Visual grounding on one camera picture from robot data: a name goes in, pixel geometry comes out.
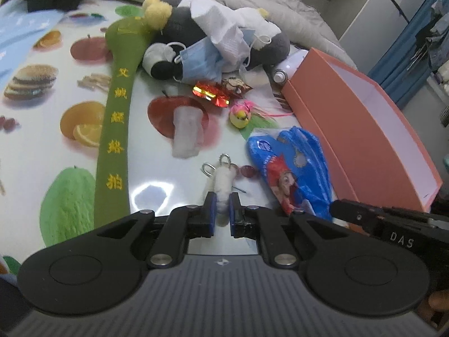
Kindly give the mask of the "person's right hand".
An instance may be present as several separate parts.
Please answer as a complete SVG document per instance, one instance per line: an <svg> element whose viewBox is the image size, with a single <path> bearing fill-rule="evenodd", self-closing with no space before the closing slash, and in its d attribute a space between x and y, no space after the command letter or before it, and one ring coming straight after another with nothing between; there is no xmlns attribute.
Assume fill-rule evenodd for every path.
<svg viewBox="0 0 449 337"><path fill-rule="evenodd" d="M430 322L437 312L448 312L449 291L435 291L422 305L423 319Z"/></svg>

